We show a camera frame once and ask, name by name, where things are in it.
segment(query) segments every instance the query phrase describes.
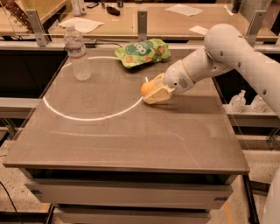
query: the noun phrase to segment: table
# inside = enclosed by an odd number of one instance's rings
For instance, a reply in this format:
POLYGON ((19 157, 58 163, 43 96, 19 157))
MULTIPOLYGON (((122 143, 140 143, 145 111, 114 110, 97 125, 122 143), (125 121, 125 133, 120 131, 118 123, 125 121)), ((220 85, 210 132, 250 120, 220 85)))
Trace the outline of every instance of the table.
MULTIPOLYGON (((189 31, 196 25, 210 29, 212 26, 226 23, 234 26, 245 36, 249 22, 240 13, 230 16, 224 8, 224 4, 218 3, 185 3, 185 6, 202 9, 203 11, 195 16, 188 17, 178 13, 165 10, 175 3, 125 3, 123 8, 119 8, 121 15, 112 16, 100 5, 93 9, 86 8, 87 14, 83 18, 103 22, 104 25, 98 27, 90 33, 83 34, 84 37, 92 39, 137 39, 137 11, 147 10, 148 31, 147 38, 158 38, 163 40, 202 40, 203 35, 189 31)), ((62 21, 73 18, 71 11, 64 15, 62 21)), ((62 37, 65 29, 58 26, 51 32, 53 37, 62 37)), ((267 27, 262 26, 259 31, 258 41, 277 41, 277 36, 267 27)))
POLYGON ((20 168, 64 222, 207 223, 249 173, 212 80, 154 106, 140 95, 190 52, 128 70, 114 49, 91 49, 84 82, 67 62, 4 165, 20 168))

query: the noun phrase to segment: snack bag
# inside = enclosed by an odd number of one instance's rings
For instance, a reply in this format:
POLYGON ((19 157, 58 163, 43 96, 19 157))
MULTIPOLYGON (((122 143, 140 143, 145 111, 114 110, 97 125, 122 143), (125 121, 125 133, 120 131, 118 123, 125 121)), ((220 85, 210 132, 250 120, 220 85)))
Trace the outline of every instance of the snack bag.
POLYGON ((115 55, 126 68, 132 68, 144 63, 159 62, 170 57, 168 45, 161 39, 153 38, 127 45, 115 50, 115 55))

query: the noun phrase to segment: drawer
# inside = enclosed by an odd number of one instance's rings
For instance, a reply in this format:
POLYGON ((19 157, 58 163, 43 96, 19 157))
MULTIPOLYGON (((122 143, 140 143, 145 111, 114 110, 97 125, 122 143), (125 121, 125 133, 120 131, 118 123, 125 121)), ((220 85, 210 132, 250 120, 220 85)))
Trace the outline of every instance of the drawer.
POLYGON ((54 214, 64 223, 94 224, 207 224, 211 218, 209 213, 94 208, 56 208, 54 214))
POLYGON ((131 183, 29 179, 26 186, 44 203, 114 207, 219 209, 230 185, 131 183))

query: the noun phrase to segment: floor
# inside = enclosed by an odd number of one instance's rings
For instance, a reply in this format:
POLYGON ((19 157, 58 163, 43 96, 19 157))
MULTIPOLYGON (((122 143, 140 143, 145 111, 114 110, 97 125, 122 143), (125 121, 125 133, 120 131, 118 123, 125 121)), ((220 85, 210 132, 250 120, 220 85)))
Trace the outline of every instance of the floor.
MULTIPOLYGON (((244 140, 238 136, 244 155, 251 169, 251 180, 270 183, 274 173, 280 166, 280 141, 275 143, 276 150, 270 150, 264 139, 244 140)), ((25 176, 18 169, 7 169, 2 162, 7 155, 8 147, 13 142, 6 140, 0 148, 0 181, 6 187, 19 212, 46 212, 48 204, 40 203, 25 187, 25 176)), ((220 210, 211 211, 212 219, 208 224, 249 224, 249 207, 243 186, 242 176, 238 176, 232 184, 233 194, 220 210)), ((255 192, 255 206, 259 220, 262 220, 266 193, 255 192)), ((14 211, 4 189, 0 187, 0 211, 14 211)), ((55 216, 53 224, 62 224, 55 216)))

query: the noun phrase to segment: orange ball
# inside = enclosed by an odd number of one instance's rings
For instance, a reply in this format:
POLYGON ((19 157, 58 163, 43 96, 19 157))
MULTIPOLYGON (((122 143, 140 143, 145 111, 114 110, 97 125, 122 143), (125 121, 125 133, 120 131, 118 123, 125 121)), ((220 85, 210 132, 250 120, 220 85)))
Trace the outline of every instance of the orange ball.
POLYGON ((150 93, 152 90, 154 90, 154 88, 156 86, 157 86, 157 84, 154 83, 153 81, 145 82, 141 86, 141 95, 146 96, 148 93, 150 93))

